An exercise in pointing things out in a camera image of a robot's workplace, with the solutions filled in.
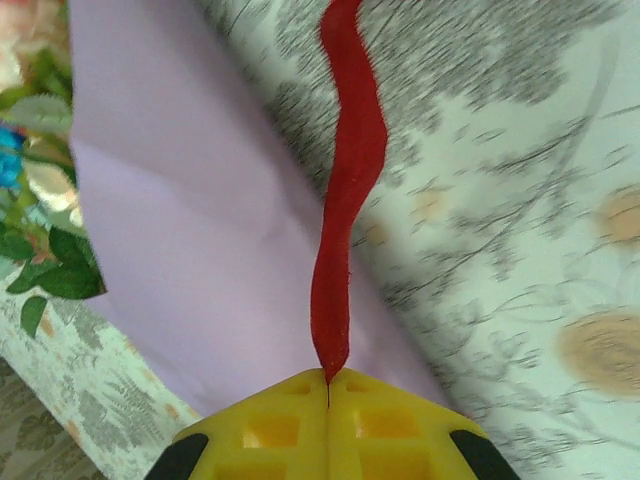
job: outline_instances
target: lavender paper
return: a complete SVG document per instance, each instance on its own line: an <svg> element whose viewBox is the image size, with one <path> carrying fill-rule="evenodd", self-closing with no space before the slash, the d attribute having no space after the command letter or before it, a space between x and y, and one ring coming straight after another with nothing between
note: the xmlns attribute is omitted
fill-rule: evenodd
<svg viewBox="0 0 640 480"><path fill-rule="evenodd" d="M72 145L109 293L92 301L202 414L318 365L321 205L189 2L71 1ZM363 270L349 366L445 397Z"/></svg>

